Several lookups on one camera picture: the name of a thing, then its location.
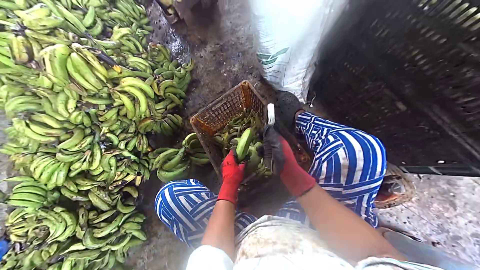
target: hand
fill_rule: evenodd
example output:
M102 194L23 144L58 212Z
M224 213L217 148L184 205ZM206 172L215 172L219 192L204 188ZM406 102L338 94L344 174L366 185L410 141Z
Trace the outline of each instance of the hand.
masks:
M237 195L240 183L243 180L243 171L246 163L238 164L235 161L235 150L230 150L227 157L222 162L223 183L218 193L218 200L226 200L237 205Z
M273 172L280 175L293 196L299 197L316 185L315 179L297 163L288 142L271 125L264 129L264 145L265 153L271 147Z

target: pile of plantains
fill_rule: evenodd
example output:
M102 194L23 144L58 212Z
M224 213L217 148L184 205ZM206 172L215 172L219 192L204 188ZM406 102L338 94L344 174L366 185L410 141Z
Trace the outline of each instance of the pile of plantains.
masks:
M197 157L156 161L146 136L183 127L173 109L193 62L148 43L133 0L0 0L0 29L0 107L12 123L0 152L20 175L6 179L20 183L0 269L111 269L146 240L136 187L150 171L168 182L208 162L191 141Z

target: leg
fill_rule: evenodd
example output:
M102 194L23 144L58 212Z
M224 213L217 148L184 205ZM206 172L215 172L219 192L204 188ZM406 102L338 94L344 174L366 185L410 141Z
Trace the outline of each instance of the leg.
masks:
M372 212L373 201L386 171L382 142L363 131L309 112L298 115L296 127L315 154L309 174L332 197L376 227L378 220ZM308 223L299 203L294 200L279 211L280 216L287 214Z
M217 195L195 179L172 181L165 184L155 198L155 211L160 220L188 246L198 247ZM235 234L257 218L237 211Z

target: black plastic crate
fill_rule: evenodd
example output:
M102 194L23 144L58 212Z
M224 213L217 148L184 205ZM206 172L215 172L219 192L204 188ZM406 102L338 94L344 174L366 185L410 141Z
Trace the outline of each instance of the black plastic crate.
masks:
M480 1L357 5L312 87L328 112L379 137L405 171L480 175Z

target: black shoe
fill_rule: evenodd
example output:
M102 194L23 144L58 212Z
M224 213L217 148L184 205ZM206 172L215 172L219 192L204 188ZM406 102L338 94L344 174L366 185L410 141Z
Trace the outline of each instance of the black shoe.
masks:
M279 119L292 134L295 133L295 114L302 109L302 103L292 93L280 91L276 98L275 118Z

